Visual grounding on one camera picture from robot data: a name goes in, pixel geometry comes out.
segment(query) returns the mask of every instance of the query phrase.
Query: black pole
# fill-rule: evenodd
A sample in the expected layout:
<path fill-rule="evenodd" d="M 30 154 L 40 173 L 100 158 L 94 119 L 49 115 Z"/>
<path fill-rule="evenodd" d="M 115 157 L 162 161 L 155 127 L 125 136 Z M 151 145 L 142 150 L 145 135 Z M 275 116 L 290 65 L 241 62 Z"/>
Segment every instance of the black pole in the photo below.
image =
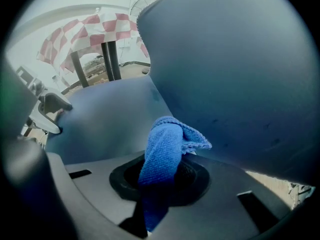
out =
<path fill-rule="evenodd" d="M 121 74 L 120 74 L 120 68 L 119 68 L 119 62 L 118 62 L 116 41 L 108 42 L 108 52 L 110 56 L 110 62 L 111 62 L 111 68 L 112 68 L 114 80 L 120 80 Z"/>
<path fill-rule="evenodd" d="M 79 55 L 77 51 L 74 51 L 73 53 L 70 54 L 71 60 L 75 69 L 75 72 L 80 80 L 80 83 L 83 88 L 86 88 L 89 86 L 88 81 L 86 79 L 85 73 L 82 69 L 80 60 L 79 60 Z"/>
<path fill-rule="evenodd" d="M 103 59 L 104 59 L 104 65 L 105 65 L 105 71 L 106 74 L 108 76 L 109 82 L 115 80 L 114 79 L 114 75 L 112 73 L 112 69 L 111 69 L 111 62 L 110 62 L 110 58 L 109 58 L 109 51 L 108 51 L 108 46 L 106 42 L 101 43 L 101 49 L 102 49 L 102 55 L 103 55 Z"/>

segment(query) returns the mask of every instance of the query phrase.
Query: curved gray panel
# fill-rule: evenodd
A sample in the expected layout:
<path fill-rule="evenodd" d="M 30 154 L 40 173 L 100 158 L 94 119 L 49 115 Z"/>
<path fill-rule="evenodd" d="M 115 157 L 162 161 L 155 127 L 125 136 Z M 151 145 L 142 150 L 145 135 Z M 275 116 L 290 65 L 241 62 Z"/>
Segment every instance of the curved gray panel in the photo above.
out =
<path fill-rule="evenodd" d="M 173 116 L 212 143 L 198 155 L 315 183 L 319 54 L 287 0 L 159 0 L 137 25 Z"/>
<path fill-rule="evenodd" d="M 89 86 L 69 101 L 73 109 L 57 122 L 62 133 L 46 144 L 66 165 L 145 150 L 154 121 L 171 115 L 148 75 Z"/>

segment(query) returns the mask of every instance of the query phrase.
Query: white wall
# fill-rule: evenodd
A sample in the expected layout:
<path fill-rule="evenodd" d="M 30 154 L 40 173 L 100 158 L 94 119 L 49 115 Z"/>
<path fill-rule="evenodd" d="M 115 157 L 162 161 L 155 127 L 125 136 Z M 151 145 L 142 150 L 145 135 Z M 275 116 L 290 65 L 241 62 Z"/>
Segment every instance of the white wall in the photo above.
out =
<path fill-rule="evenodd" d="M 63 91 L 67 87 L 61 81 L 57 83 L 57 86 L 52 79 L 52 77 L 57 74 L 54 68 L 48 63 L 37 60 L 36 56 L 47 36 L 55 29 L 65 25 L 73 19 L 77 19 L 79 15 L 63 18 L 44 27 L 32 29 L 31 31 L 30 23 L 36 25 L 36 23 L 33 22 L 35 19 L 39 19 L 39 17 L 48 14 L 48 12 L 55 12 L 55 10 L 71 6 L 91 5 L 92 7 L 92 5 L 99 5 L 101 6 L 101 13 L 128 13 L 131 6 L 136 1 L 138 0 L 34 0 L 25 11 L 24 15 L 22 15 L 15 28 L 21 30 L 25 26 L 28 26 L 29 32 L 31 33 L 27 33 L 27 35 L 22 38 L 19 37 L 19 41 L 7 49 L 6 56 L 14 69 L 17 69 L 20 65 L 26 65 L 37 74 L 37 77 L 43 81 L 46 86 Z M 117 41 L 117 53 L 120 63 L 129 61 L 150 62 L 150 59 L 146 58 L 136 45 L 135 38 L 126 40 L 126 47 L 124 49 L 121 48 L 123 42 L 123 40 Z M 67 80 L 69 85 L 78 81 L 75 72 L 65 71 L 62 76 Z"/>

